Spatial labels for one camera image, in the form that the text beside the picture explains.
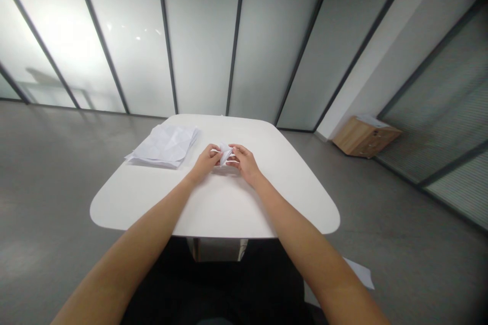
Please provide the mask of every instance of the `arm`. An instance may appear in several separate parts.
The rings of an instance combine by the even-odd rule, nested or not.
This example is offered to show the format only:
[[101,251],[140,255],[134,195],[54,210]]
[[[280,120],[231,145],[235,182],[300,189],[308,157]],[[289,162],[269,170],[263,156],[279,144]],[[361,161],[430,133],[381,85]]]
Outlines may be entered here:
[[256,190],[288,256],[317,297],[331,325],[389,324],[368,290],[322,234],[290,205],[240,145],[228,165]]
[[187,200],[222,154],[208,145],[193,169],[138,219],[105,253],[52,324],[118,324],[136,291],[166,246]]

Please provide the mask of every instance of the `finger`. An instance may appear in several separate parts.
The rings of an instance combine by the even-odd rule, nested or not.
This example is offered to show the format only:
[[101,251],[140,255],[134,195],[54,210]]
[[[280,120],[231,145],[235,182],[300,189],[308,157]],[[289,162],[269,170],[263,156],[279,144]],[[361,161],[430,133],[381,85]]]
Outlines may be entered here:
[[239,161],[240,161],[240,159],[245,157],[245,155],[239,149],[237,149],[237,147],[233,147],[232,152],[234,153],[235,156],[237,156]]
[[229,160],[229,161],[230,160],[233,160],[233,161],[237,161],[237,162],[240,163],[240,160],[239,160],[239,158],[237,156],[229,156],[229,158],[227,160]]
[[214,161],[219,161],[221,159],[221,157],[222,157],[222,153],[218,152],[214,156],[212,156],[210,159],[214,160]]
[[244,146],[242,145],[238,145],[238,144],[230,144],[229,145],[230,147],[235,147],[237,150],[239,150],[240,152],[242,152],[244,155],[247,155],[250,153],[249,150],[247,150]]
[[217,146],[217,145],[214,145],[214,144],[208,144],[207,147],[205,147],[205,150],[204,151],[210,151],[210,150],[217,150],[217,151],[220,151],[220,147]]
[[240,169],[240,164],[235,161],[228,161],[225,163],[225,165],[235,167],[236,169]]

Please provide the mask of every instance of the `small wooden drawer cabinet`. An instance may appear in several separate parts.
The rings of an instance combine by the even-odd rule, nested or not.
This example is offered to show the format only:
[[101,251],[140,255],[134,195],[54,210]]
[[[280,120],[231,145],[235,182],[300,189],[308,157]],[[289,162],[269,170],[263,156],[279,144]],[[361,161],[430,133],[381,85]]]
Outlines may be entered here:
[[371,158],[402,131],[371,116],[351,117],[332,140],[346,155]]

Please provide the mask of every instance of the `lap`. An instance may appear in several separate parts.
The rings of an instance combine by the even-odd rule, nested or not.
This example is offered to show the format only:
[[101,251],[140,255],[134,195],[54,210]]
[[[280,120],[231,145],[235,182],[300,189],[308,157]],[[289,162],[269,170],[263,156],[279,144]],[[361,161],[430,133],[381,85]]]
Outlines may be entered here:
[[186,238],[172,237],[123,323],[192,323],[199,312],[233,323],[308,323],[303,299],[303,279],[278,239],[250,240],[240,262],[196,263]]

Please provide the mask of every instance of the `white table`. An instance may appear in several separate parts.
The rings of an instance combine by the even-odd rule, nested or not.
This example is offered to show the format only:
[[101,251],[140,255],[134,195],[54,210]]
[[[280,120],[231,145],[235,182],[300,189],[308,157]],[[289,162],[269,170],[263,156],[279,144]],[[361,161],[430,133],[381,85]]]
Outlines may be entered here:
[[[205,146],[224,142],[241,144],[251,150],[268,180],[321,233],[330,234],[339,227],[336,205],[298,152],[272,124],[194,114],[178,114],[164,123],[196,125],[201,132],[177,170],[122,163],[91,203],[90,216],[97,225],[128,229],[181,181]],[[258,196],[237,170],[229,166],[214,168],[194,190],[173,234],[212,238],[276,237]]]

